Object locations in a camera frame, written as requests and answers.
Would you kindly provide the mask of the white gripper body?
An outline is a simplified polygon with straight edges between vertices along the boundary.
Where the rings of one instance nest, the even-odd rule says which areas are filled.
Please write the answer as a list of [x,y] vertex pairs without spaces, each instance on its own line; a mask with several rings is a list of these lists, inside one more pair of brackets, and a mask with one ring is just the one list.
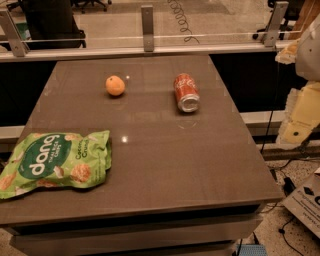
[[309,81],[320,81],[320,21],[314,20],[302,34],[296,54],[298,76]]

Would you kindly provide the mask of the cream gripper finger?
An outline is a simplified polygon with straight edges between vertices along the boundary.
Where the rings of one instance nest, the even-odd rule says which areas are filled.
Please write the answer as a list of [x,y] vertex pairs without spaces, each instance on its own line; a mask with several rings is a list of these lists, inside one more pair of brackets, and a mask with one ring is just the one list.
[[285,117],[278,130],[279,146],[299,146],[320,124],[320,83],[310,81],[288,94]]
[[295,40],[282,49],[275,57],[275,61],[281,64],[293,64],[296,61],[299,40]]

